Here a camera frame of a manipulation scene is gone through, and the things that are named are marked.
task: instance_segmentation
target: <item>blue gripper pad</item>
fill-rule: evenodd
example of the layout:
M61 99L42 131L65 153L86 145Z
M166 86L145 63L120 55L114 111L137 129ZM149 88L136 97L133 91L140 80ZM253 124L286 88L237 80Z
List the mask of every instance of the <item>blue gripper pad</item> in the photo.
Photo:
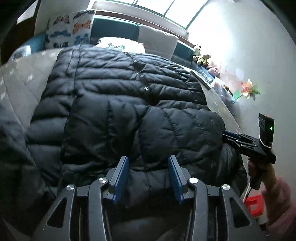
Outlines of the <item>blue gripper pad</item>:
M110 180L109 191L112 190L112 201L116 204L122 193L126 188L126 182L128 179L129 160L126 156L122 156L116 170Z
M168 158L168 172L175 197L179 204L181 204L184 201L183 186L186 185L187 182L175 156L170 156Z

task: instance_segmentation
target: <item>window frame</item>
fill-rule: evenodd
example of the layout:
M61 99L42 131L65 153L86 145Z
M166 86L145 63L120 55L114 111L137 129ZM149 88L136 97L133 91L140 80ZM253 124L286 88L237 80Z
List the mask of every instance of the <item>window frame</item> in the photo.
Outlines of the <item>window frame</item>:
M183 29L185 29L185 30L188 30L188 28L190 27L190 25L192 24L192 22L196 19L196 17L197 17L198 14L201 12L201 10L202 10L202 9L205 7L205 5L207 5L207 3L209 2L209 0L207 0L207 1L201 6L201 8L197 11L197 13L194 15L194 17L193 17L193 18L191 19L191 21L188 23L188 25L187 25L186 27L183 27L182 25L176 23L175 21L173 21L173 20L171 20L171 19L169 19L169 18L167 18L167 17L165 16L166 13L167 13L167 12L169 11L169 9L171 8L171 6L173 5L173 3L175 2L175 0L172 0L172 3L171 3L170 6L167 8L167 10L165 11L164 14L160 14L160 13L155 12L155 11L149 9L149 8L145 8L145 7L142 7L142 6L140 6L140 5L137 5L137 2L138 2L139 0L134 0L133 3L125 3L125 2L121 2L121 1L117 1L117 0L105 0L105 1L117 2L117 3L121 3L121 4L126 4L126 5L130 5L130 6L134 6L134 7L137 7L137 8L141 8L141 9L143 9L143 10L146 10L146 11L149 11L149 12L151 12L151 13L154 13L154 14L156 14L156 15L158 15L158 16L161 16L161 17L165 18L166 20L168 20L168 21L170 21L170 22L172 22L172 23L178 25L179 27L181 27L181 28L183 28Z

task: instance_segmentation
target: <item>butterfly print pillow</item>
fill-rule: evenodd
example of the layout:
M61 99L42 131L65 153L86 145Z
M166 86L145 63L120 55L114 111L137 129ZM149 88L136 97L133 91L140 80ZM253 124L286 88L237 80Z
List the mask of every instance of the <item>butterfly print pillow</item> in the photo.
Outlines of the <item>butterfly print pillow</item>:
M45 49L89 44L96 9L60 14L50 18L46 27Z

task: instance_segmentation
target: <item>triangular cutout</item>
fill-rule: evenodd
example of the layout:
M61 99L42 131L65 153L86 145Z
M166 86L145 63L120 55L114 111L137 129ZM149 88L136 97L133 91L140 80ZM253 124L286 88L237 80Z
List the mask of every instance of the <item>triangular cutout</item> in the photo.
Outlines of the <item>triangular cutout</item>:
M67 199L63 198L47 221L47 225L56 228L62 228L66 211Z
M244 212L241 210L241 208L233 198L230 199L230 205L232 209L234 226L236 228L249 226L249 219L245 216Z

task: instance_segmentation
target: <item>human hand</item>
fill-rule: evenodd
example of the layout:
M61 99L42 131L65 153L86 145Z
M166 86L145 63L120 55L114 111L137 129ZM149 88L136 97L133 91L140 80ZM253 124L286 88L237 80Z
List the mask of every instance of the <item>human hand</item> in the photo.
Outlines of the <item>human hand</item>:
M249 158L248 168L249 168L249 176L254 177L257 174L256 166L254 163L259 163L258 161ZM257 168L264 170L264 174L262 176L262 181L267 190L271 189L277 181L276 174L274 172L273 165L271 163L268 164L256 164Z

